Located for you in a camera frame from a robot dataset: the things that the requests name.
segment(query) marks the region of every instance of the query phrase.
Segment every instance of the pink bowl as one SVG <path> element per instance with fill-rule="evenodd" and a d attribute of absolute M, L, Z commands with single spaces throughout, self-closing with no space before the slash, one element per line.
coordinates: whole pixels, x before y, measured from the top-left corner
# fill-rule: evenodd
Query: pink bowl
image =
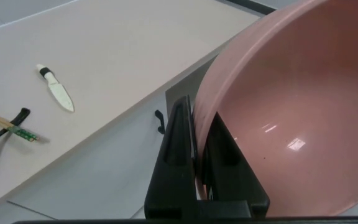
<path fill-rule="evenodd" d="M 358 203 L 358 0 L 300 1 L 242 31 L 196 97 L 199 155 L 216 112 L 270 197 L 268 216 Z"/>

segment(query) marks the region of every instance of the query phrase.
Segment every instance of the chopsticks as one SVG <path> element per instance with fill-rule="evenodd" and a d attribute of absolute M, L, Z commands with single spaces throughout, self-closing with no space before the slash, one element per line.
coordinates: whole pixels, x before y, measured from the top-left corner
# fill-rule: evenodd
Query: chopsticks
<path fill-rule="evenodd" d="M 14 124 L 10 123 L 7 119 L 0 117 L 0 127 L 32 142 L 34 140 L 38 140 L 38 136 L 30 133 L 29 131 L 26 131 L 18 126 L 15 126 Z"/>

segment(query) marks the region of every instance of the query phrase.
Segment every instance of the black hook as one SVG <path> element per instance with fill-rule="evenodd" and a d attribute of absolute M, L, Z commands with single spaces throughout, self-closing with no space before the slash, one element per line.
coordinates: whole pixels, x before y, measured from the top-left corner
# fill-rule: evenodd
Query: black hook
<path fill-rule="evenodd" d="M 159 126 L 157 130 L 159 131 L 159 133 L 165 134 L 164 115 L 159 110 L 156 110 L 154 112 L 154 115 L 160 120 L 161 123 L 161 126 Z"/>

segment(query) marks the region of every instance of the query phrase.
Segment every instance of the knife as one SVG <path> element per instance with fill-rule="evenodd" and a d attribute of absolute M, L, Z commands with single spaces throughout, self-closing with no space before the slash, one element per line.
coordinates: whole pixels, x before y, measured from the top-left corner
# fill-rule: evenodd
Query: knife
<path fill-rule="evenodd" d="M 49 90 L 52 92 L 52 95 L 56 98 L 60 105 L 66 110 L 74 112 L 74 105 L 71 98 L 68 96 L 65 87 L 55 78 L 52 71 L 46 66 L 39 64 L 37 65 L 37 69 L 39 73 L 48 81 Z"/>

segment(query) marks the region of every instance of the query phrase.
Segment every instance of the white countertop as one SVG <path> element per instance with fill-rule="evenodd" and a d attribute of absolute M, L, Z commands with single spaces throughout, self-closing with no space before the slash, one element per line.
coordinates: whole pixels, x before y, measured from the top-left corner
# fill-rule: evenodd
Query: white countertop
<path fill-rule="evenodd" d="M 0 116 L 12 119 L 29 108 L 22 126 L 50 139 L 3 142 L 0 201 L 257 19 L 215 0 L 84 0 L 0 27 Z M 38 63 L 64 84 L 75 113 L 54 101 Z"/>

